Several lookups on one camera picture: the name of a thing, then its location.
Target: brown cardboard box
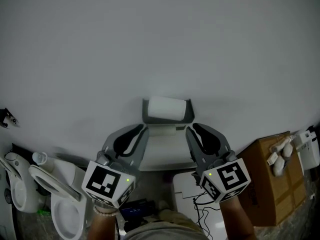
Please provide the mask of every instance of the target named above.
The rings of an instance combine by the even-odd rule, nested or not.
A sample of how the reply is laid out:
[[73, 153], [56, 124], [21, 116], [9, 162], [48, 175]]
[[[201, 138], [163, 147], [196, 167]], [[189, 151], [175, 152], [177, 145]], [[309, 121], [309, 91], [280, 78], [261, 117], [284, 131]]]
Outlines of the brown cardboard box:
[[251, 183], [238, 196], [242, 207], [254, 226], [276, 226], [292, 214], [306, 199], [304, 177], [297, 151], [280, 177], [272, 174], [267, 159], [269, 147], [290, 133], [257, 139], [239, 157], [243, 158]]

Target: toilet bowl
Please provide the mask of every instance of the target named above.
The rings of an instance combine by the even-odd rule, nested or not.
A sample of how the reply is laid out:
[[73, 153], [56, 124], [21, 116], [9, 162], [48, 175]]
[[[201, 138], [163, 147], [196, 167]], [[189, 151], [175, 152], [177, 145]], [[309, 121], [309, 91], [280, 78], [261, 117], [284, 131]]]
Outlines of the toilet bowl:
[[93, 201], [82, 190], [86, 172], [73, 163], [50, 158], [52, 171], [31, 165], [31, 176], [51, 192], [51, 215], [56, 231], [64, 240], [78, 240], [91, 225]]
[[9, 176], [11, 198], [21, 212], [36, 213], [45, 205], [46, 198], [37, 191], [37, 184], [29, 173], [30, 163], [16, 153], [0, 156], [2, 165]]

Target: toilet seat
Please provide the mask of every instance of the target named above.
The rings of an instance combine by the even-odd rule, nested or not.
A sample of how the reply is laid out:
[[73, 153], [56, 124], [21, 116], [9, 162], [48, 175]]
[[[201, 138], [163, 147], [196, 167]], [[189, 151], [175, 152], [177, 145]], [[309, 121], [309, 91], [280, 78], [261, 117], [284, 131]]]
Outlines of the toilet seat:
[[[57, 160], [55, 166], [63, 162]], [[60, 237], [64, 240], [78, 240], [84, 229], [91, 224], [93, 202], [81, 187], [77, 187], [78, 182], [82, 182], [85, 172], [74, 164], [70, 166], [75, 167], [75, 170], [70, 169], [74, 178], [69, 184], [63, 183], [63, 179], [36, 165], [31, 165], [29, 172], [43, 188], [51, 192], [51, 216]]]
[[80, 194], [70, 186], [62, 183], [59, 179], [45, 171], [44, 169], [31, 165], [29, 168], [31, 176], [47, 191], [62, 198], [70, 198], [73, 201], [80, 201]]
[[36, 213], [45, 203], [45, 197], [37, 192], [37, 184], [29, 174], [29, 162], [10, 152], [0, 155], [0, 165], [5, 168], [10, 180], [11, 198], [21, 212]]

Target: toilet lid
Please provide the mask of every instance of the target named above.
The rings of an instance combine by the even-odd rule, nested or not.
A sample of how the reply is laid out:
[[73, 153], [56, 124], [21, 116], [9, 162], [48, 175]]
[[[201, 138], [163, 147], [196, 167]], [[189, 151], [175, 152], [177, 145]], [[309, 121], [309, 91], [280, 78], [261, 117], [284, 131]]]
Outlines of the toilet lid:
[[17, 170], [15, 168], [13, 168], [4, 157], [0, 156], [0, 165], [4, 167], [4, 169], [6, 169], [9, 173], [11, 173], [12, 175], [16, 176], [17, 178], [19, 178], [21, 180], [21, 176], [19, 174], [19, 172], [17, 172]]
[[70, 186], [62, 183], [59, 179], [51, 175], [44, 169], [31, 165], [29, 173], [42, 187], [47, 191], [63, 198], [70, 198], [74, 201], [80, 201], [80, 194], [74, 191]]

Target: white wall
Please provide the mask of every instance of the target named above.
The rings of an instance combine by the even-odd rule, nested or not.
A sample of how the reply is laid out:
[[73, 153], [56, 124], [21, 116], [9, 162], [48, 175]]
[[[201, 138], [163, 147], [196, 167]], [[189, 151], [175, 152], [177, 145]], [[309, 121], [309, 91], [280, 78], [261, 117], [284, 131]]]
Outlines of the white wall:
[[[320, 113], [320, 0], [0, 0], [0, 106], [31, 150], [94, 159], [141, 100], [191, 98], [239, 151]], [[190, 165], [183, 136], [141, 168]]]

